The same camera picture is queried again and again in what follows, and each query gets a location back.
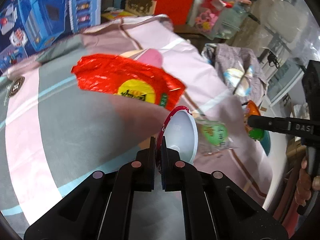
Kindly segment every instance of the pink stripe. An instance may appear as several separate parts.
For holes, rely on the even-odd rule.
[[[42,145],[39,69],[23,76],[25,81],[20,91],[9,99],[5,143],[13,189],[28,223],[32,224],[62,198]]]

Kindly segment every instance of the teal object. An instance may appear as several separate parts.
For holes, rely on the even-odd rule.
[[[261,146],[263,147],[264,151],[266,152],[266,155],[268,156],[270,153],[271,148],[271,140],[270,140],[270,134],[269,131],[264,131],[264,137],[260,141]]]

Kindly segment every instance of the black handle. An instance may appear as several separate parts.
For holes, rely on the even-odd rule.
[[[307,147],[307,159],[307,172],[311,180],[313,180],[315,176],[320,175],[320,152],[317,153],[317,149],[314,147]],[[306,206],[299,206],[297,209],[299,215],[308,216],[310,214],[310,211],[316,203],[318,193],[318,191],[311,189],[311,198],[306,201]]]

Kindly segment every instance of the orange package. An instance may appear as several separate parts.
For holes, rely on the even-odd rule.
[[[185,85],[163,69],[115,55],[82,57],[71,73],[83,90],[137,98],[171,111]]]

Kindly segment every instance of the light blue stripe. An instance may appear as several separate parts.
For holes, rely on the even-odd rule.
[[[99,171],[103,171],[104,173],[110,173],[118,170],[122,165],[133,161],[139,150],[141,150],[140,147],[135,146],[131,150],[127,151],[126,153],[121,154],[120,156],[112,159],[111,161],[104,163],[103,165],[95,168],[92,171],[89,171],[88,173],[82,175],[81,177],[74,179],[73,181],[59,187],[58,190],[61,196],[65,197],[67,194],[69,194],[75,187],[77,187],[82,181],[84,181],[94,171],[99,170]],[[20,205],[17,205],[13,208],[1,210],[1,212],[4,216],[12,216],[12,215],[22,213],[22,209]]]
[[[66,78],[66,79],[64,79],[64,80],[62,80],[62,81],[54,84],[53,86],[51,86],[51,87],[43,90],[42,92],[40,92],[40,93],[38,94],[38,98],[43,97],[44,95],[48,94],[48,93],[51,92],[52,90],[55,90],[56,88],[58,88],[58,87],[60,87],[60,86],[62,86],[62,85],[64,85],[64,84],[66,84],[66,83],[69,83],[69,82],[71,82],[71,81],[73,81],[73,80],[75,80],[75,79],[76,79],[76,76],[71,76],[71,77],[68,77],[68,78]],[[0,130],[1,130],[4,126],[5,126],[5,120],[0,123]]]

